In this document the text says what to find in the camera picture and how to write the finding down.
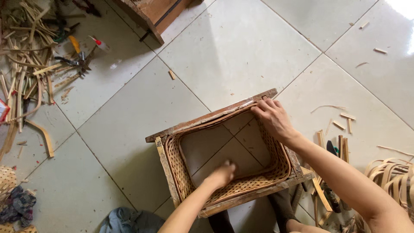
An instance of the black pants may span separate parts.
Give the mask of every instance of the black pants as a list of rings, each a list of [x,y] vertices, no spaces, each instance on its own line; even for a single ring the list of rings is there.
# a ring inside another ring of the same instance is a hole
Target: black pants
[[[208,217],[214,233],[234,233],[227,210]]]

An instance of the hand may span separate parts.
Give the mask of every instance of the hand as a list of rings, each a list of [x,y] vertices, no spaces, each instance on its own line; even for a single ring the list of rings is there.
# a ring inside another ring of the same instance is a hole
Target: hand
[[[262,121],[269,133],[283,144],[289,145],[300,133],[290,123],[289,117],[278,100],[265,99],[257,101],[251,108]]]
[[[236,171],[236,164],[226,160],[223,165],[216,168],[203,183],[211,185],[214,190],[226,186],[234,178],[234,172]]]

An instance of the pile of bamboo strips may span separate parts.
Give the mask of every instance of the pile of bamboo strips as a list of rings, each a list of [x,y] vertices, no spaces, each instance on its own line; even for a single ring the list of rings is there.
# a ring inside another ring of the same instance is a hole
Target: pile of bamboo strips
[[[42,103],[42,94],[48,92],[48,104],[54,104],[52,89],[52,73],[76,68],[64,63],[50,65],[54,47],[57,45],[53,38],[58,38],[58,27],[48,26],[42,22],[42,18],[55,16],[49,13],[50,6],[40,8],[33,0],[23,0],[19,7],[10,10],[6,16],[0,18],[0,55],[4,55],[10,61],[10,75],[1,70],[0,83],[5,102],[10,111],[5,121],[1,124],[10,124],[5,143],[0,150],[0,160],[11,149],[16,131],[22,131],[23,118],[37,111]],[[89,64],[93,51],[88,55],[86,63]],[[83,73],[58,83],[55,86],[67,85]],[[31,111],[23,112],[22,103],[37,101],[37,105]]]

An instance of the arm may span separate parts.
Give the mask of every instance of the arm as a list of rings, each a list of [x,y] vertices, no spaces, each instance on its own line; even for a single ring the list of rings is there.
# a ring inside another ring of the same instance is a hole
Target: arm
[[[252,111],[280,142],[298,153],[373,232],[414,232],[407,212],[381,187],[342,159],[296,131],[277,100],[260,100]]]
[[[234,178],[235,170],[236,165],[230,161],[217,168],[174,210],[158,233],[187,233],[208,198]]]

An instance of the woven bamboo basket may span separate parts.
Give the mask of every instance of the woven bamboo basket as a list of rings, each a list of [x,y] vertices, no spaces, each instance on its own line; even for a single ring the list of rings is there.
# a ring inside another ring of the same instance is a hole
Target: woven bamboo basket
[[[256,103],[248,105],[221,118],[181,130],[167,137],[164,148],[180,202],[184,201],[196,189],[181,149],[181,139],[188,134],[219,126],[239,114],[250,111],[250,108],[255,105]],[[279,184],[290,175],[291,165],[283,145],[268,133],[260,120],[258,123],[262,139],[270,153],[270,163],[262,171],[238,177],[227,186],[217,190],[203,208],[247,192]]]

